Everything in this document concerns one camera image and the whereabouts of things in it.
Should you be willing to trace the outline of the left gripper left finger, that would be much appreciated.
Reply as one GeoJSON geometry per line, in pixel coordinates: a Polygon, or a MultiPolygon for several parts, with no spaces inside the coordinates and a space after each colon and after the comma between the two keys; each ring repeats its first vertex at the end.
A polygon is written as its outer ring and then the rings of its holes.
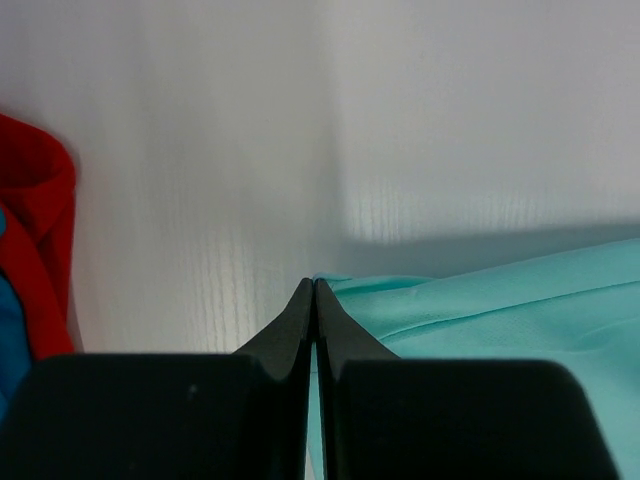
{"type": "Polygon", "coordinates": [[[37,363],[1,425],[5,479],[301,479],[313,283],[230,354],[37,363]]]}

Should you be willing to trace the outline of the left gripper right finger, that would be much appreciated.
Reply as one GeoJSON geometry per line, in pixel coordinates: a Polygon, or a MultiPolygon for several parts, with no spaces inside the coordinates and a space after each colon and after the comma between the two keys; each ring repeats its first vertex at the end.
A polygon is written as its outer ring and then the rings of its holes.
{"type": "Polygon", "coordinates": [[[586,394],[542,360],[401,359],[315,284],[328,479],[615,479],[586,394]]]}

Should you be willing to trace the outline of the teal t shirt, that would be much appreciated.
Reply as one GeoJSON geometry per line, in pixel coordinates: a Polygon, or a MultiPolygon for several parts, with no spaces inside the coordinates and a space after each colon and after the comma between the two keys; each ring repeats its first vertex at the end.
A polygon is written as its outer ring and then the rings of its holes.
{"type": "Polygon", "coordinates": [[[403,358],[544,359],[591,403],[616,467],[639,475],[639,243],[447,278],[327,277],[343,309],[403,358]]]}

